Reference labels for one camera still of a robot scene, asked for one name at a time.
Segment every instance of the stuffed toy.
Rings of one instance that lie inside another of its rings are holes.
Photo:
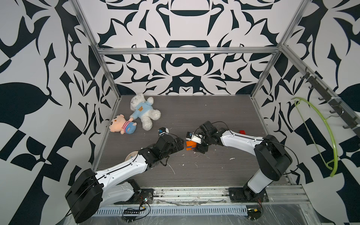
[[[133,110],[134,113],[130,118],[133,118],[134,120],[140,118],[144,130],[150,130],[153,127],[153,122],[151,120],[158,120],[161,116],[159,110],[153,109],[153,103],[153,97],[149,97],[146,101],[143,94],[138,94],[131,99],[130,109]]]
[[[110,122],[109,129],[111,132],[120,132],[121,134],[132,134],[136,129],[136,123],[133,122],[133,118],[128,121],[124,118],[124,115],[115,116]]]

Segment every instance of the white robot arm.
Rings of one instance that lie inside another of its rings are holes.
[[[106,170],[83,171],[65,195],[75,222],[87,220],[100,207],[128,201],[140,188],[135,181],[123,181],[159,163],[165,166],[161,160],[183,148],[184,140],[173,138],[168,129],[162,127],[158,141],[139,150],[134,158]]]
[[[229,129],[216,129],[206,121],[200,126],[201,132],[188,132],[187,140],[195,141],[195,151],[205,153],[211,144],[234,147],[256,156],[260,169],[250,178],[243,188],[241,196],[235,198],[242,201],[258,201],[262,198],[265,187],[278,181],[292,163],[292,158],[283,145],[272,135],[254,137],[235,133]]]
[[[241,193],[235,193],[233,199],[244,202],[257,202],[262,199],[265,187],[279,180],[292,162],[278,140],[271,135],[253,137],[232,132],[228,129],[216,129],[209,121],[202,124],[198,134],[188,132],[186,139],[197,142],[195,151],[205,153],[208,146],[217,144],[234,147],[255,155],[260,169],[246,183]],[[168,159],[170,154],[184,148],[184,140],[173,138],[166,128],[159,129],[159,139],[155,144],[141,149],[130,160],[114,167],[97,172],[85,170],[76,179],[65,197],[75,222],[81,223],[90,218],[99,207],[115,202],[128,201],[140,188],[128,178],[143,173]]]

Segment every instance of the vent grille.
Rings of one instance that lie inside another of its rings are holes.
[[[103,207],[93,216],[122,216],[128,206]],[[148,208],[137,216],[146,215]],[[247,215],[246,206],[152,206],[148,216]]]

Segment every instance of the patterned wallpaper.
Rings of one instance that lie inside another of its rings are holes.
[[[80,0],[103,48],[276,46],[300,0]]]
[[[1,224],[56,224],[116,97],[67,0],[0,1]]]
[[[359,17],[360,3],[356,0],[313,0],[299,26],[288,42],[303,59],[353,110],[359,112]],[[270,133],[292,148],[291,178],[302,184],[311,204],[323,223],[348,225],[360,222],[360,138],[341,118],[327,120],[338,149],[338,169],[330,177],[326,162],[333,159],[330,136],[324,123],[306,103],[299,110],[318,145],[318,153],[296,110],[295,96],[313,103],[324,117],[332,108],[293,64],[281,55],[265,81],[256,100]]]
[[[107,55],[121,94],[250,94],[271,55]]]
[[[360,4],[313,0],[289,47],[353,110],[360,112]]]
[[[102,48],[276,46],[300,0],[80,0]],[[107,55],[121,94],[250,94],[270,54]]]

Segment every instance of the wooden floor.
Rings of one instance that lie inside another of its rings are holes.
[[[131,98],[130,95],[123,96],[118,109],[118,114],[123,114],[126,119],[132,114]],[[195,131],[207,120],[224,121],[233,131],[244,130],[252,136],[265,135],[254,106],[246,95],[154,96],[153,107],[161,111],[161,118],[153,121],[150,131],[143,130],[140,119],[137,119],[138,126],[133,134],[110,133],[99,170],[121,163],[129,153],[156,143],[160,127],[166,127],[171,133],[185,139],[187,131]],[[223,123],[214,125],[225,127]],[[212,145],[205,155],[184,149],[170,156],[168,166],[159,164],[132,178],[140,186],[244,185],[258,169],[257,160],[250,153]],[[272,184],[287,182],[282,177]]]

